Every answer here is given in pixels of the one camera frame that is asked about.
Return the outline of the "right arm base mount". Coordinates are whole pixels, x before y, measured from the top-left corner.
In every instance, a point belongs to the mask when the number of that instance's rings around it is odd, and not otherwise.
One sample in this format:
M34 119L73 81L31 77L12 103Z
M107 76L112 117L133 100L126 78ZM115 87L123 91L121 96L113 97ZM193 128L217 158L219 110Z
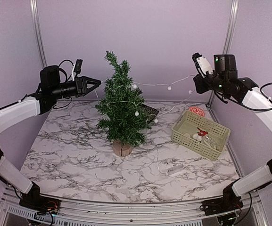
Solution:
M241 209L244 205L240 196L236 196L232 189L231 183L223 190L223 196L221 198L205 200L200 205L200 210L204 211L206 216L224 213L227 211L233 211Z

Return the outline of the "white ball string lights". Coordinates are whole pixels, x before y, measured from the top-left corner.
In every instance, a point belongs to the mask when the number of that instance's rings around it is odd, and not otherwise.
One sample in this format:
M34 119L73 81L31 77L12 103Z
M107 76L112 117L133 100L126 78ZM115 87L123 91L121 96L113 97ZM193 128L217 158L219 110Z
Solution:
M185 78L183 78L183 79L177 80L177 81L175 81L175 82L173 82L173 83L171 83L171 84L144 84L144 83L133 82L132 87L133 87L133 88L139 88L139 87L138 87L139 85L148 86L148 87L166 86L166 87L167 87L167 90L170 91L170 90L172 90L172 87L173 87L174 84L176 84L176 83L178 83L178 82L182 82L182 81L184 81L184 80L186 80L186 79L188 79L188 78L189 78L189 76L187 76L187 77L185 77ZM95 91L95 95L96 95L97 101L99 102L99 100L101 100L101 99L99 98L99 96L98 96L98 94L97 94L96 91ZM154 121L153 121L154 123L158 123L158 118L157 118L157 117L154 119Z

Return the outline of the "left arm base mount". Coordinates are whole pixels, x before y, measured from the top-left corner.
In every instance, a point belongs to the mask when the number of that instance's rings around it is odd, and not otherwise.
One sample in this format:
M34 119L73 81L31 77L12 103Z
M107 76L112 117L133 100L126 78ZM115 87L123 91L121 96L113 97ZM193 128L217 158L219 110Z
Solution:
M32 187L28 193L22 193L20 206L37 210L41 213L44 211L58 212L60 207L60 200L55 198L49 198L40 194L40 187L32 182Z

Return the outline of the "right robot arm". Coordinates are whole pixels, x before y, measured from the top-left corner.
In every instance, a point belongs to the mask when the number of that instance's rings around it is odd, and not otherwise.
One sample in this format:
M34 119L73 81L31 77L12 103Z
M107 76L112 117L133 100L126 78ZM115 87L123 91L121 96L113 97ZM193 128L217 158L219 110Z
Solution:
M223 103L231 101L254 112L272 133L272 100L263 92L263 86L258 86L248 77L238 77L234 55L214 55L214 67L199 53L193 54L192 60L198 72L193 79L198 94L212 91ZM237 203L237 198L271 182L272 159L226 187L218 206L228 211Z

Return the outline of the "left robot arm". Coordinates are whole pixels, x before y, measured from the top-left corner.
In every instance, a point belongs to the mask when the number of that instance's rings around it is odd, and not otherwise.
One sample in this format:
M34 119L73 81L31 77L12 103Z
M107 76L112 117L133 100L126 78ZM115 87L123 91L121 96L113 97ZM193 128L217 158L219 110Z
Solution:
M48 113L57 101L83 97L101 85L101 81L80 76L81 68L74 65L71 75L64 82L60 74L66 72L58 65L51 65L40 71L40 83L37 90L22 99L0 108L0 141L6 134L13 132L20 124L32 118ZM0 146L0 178L22 193L22 200L33 209L41 209L45 202L40 188L6 158Z

